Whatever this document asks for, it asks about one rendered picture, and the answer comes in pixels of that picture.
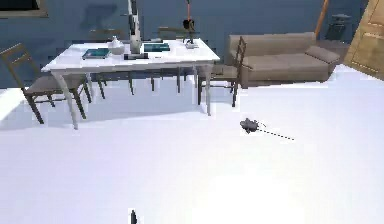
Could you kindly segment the white round vase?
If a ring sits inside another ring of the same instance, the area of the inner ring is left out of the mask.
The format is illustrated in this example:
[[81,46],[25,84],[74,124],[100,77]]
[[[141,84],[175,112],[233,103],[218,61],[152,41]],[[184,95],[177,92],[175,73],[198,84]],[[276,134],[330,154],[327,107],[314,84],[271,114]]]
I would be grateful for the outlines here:
[[116,37],[112,37],[112,41],[108,43],[108,49],[113,55],[121,55],[124,53],[124,44]]

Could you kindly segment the orange floor lamp pole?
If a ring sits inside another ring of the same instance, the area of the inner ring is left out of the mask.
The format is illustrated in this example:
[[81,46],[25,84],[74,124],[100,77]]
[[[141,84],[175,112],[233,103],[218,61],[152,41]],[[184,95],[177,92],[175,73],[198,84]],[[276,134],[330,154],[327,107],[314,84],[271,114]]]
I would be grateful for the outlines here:
[[317,23],[316,23],[316,27],[315,27],[315,30],[314,30],[314,34],[315,34],[315,38],[316,39],[318,38],[318,36],[320,34],[320,31],[321,31],[321,28],[322,28],[322,24],[323,24],[324,18],[326,16],[326,13],[327,13],[327,10],[328,10],[328,6],[329,6],[329,0],[323,0],[321,11],[320,11],[320,14],[319,14],[319,17],[318,17],[318,20],[317,20]]

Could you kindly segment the black remote control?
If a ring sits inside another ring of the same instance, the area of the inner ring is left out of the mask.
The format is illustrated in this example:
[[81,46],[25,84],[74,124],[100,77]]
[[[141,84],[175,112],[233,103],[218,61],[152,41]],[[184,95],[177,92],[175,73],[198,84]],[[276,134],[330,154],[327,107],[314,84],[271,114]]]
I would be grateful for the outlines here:
[[148,53],[124,54],[124,60],[149,59]]

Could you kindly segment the light wooden room door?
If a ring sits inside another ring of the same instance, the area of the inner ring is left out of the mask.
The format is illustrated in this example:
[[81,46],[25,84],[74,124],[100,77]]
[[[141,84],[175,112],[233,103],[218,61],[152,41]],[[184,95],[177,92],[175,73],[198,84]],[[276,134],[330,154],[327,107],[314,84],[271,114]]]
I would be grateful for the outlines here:
[[344,65],[384,81],[384,0],[369,0]]

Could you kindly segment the brown wooden chair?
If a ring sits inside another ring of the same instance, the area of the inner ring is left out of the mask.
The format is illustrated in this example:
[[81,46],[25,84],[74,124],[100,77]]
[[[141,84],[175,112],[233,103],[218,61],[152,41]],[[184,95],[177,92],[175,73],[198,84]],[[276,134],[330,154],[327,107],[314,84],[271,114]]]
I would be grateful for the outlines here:
[[[52,107],[55,106],[55,99],[53,99],[52,96],[63,93],[56,79],[52,75],[43,75],[41,73],[40,69],[33,62],[31,54],[22,43],[18,43],[1,51],[0,58],[7,66],[18,87],[21,89],[38,122],[43,124],[44,120],[42,119],[36,104],[49,102]],[[33,78],[30,80],[22,80],[16,72],[16,67],[25,63],[28,63],[33,69]],[[64,80],[67,83],[69,92],[72,94],[72,98],[78,106],[81,117],[85,119],[86,114],[80,99],[80,94],[85,92],[88,102],[91,102],[86,76],[66,75]]]
[[[94,42],[110,42],[113,37],[118,39],[124,39],[125,34],[120,29],[93,29],[89,31],[89,37]],[[113,73],[96,73],[94,79],[98,83],[100,93],[103,99],[105,99],[105,93],[103,86],[107,85],[108,81],[120,81],[127,80],[131,94],[134,94],[133,80],[129,72],[113,72]]]
[[206,70],[205,66],[202,66],[200,71],[201,74],[198,75],[198,94],[197,94],[197,104],[201,103],[202,98],[202,90],[207,84],[207,74],[211,74],[211,81],[226,81],[228,85],[216,85],[216,88],[225,88],[227,87],[232,94],[232,106],[236,104],[236,97],[238,91],[238,85],[241,79],[241,70],[243,65],[243,59],[246,50],[246,42],[243,37],[239,38],[236,54],[235,54],[235,62],[233,65],[225,65],[225,64],[213,64]]

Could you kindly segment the white dining table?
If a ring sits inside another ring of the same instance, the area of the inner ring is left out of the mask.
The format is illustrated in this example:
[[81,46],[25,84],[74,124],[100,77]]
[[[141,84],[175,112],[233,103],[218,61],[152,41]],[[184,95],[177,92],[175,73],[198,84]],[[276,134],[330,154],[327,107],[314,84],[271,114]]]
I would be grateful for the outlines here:
[[148,69],[178,68],[198,66],[206,68],[206,77],[210,78],[213,63],[219,56],[200,38],[195,39],[197,48],[188,49],[180,40],[166,40],[170,50],[149,52],[147,59],[125,60],[123,55],[109,54],[105,59],[82,59],[88,49],[107,48],[107,43],[72,44],[56,56],[41,71],[50,72],[63,91],[71,115],[72,125],[78,129],[79,116],[64,77],[70,74],[85,74],[90,80],[92,73],[111,73],[120,71],[142,71]]

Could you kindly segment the beige sofa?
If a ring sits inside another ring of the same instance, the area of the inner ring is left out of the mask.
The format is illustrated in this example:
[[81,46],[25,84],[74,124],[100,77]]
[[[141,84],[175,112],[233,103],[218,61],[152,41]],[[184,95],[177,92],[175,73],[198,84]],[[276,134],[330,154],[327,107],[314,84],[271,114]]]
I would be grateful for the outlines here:
[[226,64],[235,62],[239,39],[246,42],[240,84],[243,89],[284,83],[325,82],[340,55],[317,45],[313,32],[228,37]]

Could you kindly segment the dark grey bin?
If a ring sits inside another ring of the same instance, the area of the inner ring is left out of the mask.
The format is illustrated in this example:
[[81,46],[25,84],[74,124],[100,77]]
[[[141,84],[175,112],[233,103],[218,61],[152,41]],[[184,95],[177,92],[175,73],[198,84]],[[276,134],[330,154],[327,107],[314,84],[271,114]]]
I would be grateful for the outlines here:
[[351,16],[333,14],[325,35],[326,40],[348,42],[351,31]]

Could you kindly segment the window with beige frame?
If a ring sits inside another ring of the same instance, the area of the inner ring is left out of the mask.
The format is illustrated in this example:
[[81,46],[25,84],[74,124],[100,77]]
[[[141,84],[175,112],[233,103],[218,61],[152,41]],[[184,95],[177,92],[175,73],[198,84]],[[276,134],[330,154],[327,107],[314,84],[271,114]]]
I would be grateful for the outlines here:
[[0,18],[47,17],[45,0],[0,0]]

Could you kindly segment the teal book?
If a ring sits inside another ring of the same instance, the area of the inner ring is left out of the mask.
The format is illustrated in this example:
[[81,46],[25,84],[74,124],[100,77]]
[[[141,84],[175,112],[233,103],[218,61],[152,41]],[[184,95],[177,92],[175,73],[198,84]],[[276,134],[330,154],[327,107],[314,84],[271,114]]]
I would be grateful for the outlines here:
[[105,59],[108,57],[109,53],[110,50],[108,48],[87,49],[82,55],[82,59]]
[[169,50],[170,47],[168,43],[146,43],[144,45],[145,52],[163,52]]

